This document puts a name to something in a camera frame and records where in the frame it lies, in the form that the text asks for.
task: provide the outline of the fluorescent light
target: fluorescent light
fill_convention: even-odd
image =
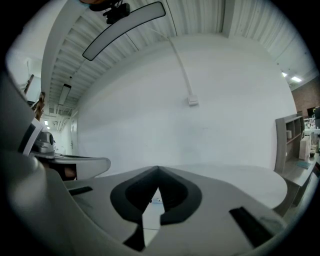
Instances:
[[[292,80],[296,81],[296,82],[301,82],[302,80],[296,76],[291,78]]]
[[[59,105],[65,104],[66,98],[67,98],[70,90],[71,90],[71,86],[65,83],[62,87],[62,91],[60,94]]]
[[[140,26],[143,23],[163,17],[166,11],[161,2],[154,2],[134,10],[129,16],[118,20],[108,26],[98,37],[88,46],[82,54],[87,60],[92,61],[104,48],[111,44],[124,33]]]

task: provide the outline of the ceiling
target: ceiling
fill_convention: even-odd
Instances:
[[[298,32],[282,13],[263,0],[237,0],[230,12],[225,0],[160,0],[166,16],[147,22],[147,26],[167,37],[190,34],[225,33],[258,41],[287,74],[291,90],[307,83],[319,73]],[[125,0],[131,11],[154,0]],[[74,109],[78,100],[116,63],[164,39],[140,25],[120,36],[93,61],[82,57],[89,44],[108,27],[102,12],[93,12],[74,0],[62,8],[53,24],[45,47],[41,86],[53,110],[64,83],[72,86],[64,108]],[[296,83],[293,76],[302,79]]]

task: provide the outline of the curved light fixture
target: curved light fixture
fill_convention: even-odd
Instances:
[[[166,11],[161,2],[154,2],[136,9],[131,12],[129,16],[124,17],[107,27],[88,46],[82,56],[87,60],[92,61],[104,48],[106,48],[124,33],[140,26],[143,23],[152,21],[165,15]]]

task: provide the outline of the table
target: table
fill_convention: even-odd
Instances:
[[[259,166],[207,163],[169,167],[230,183],[270,209],[280,205],[287,194],[285,180],[275,171]]]

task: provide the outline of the white wall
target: white wall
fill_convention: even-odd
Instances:
[[[121,61],[81,98],[80,155],[108,173],[149,165],[222,162],[274,169],[275,119],[296,113],[281,71],[253,40],[174,38],[199,105],[168,42]]]
[[[70,131],[71,131],[71,121],[68,120],[64,124],[63,130],[61,132],[61,142],[62,142],[62,145],[65,149],[66,155],[72,155]]]
[[[54,143],[55,152],[58,154],[65,154],[66,149],[65,149],[65,145],[63,144],[63,141],[62,141],[61,132],[57,132],[55,130],[49,130],[48,132],[50,132],[52,134],[53,140],[55,141],[55,143]]]
[[[36,102],[39,99],[41,93],[41,78],[34,77],[26,93],[28,101]]]

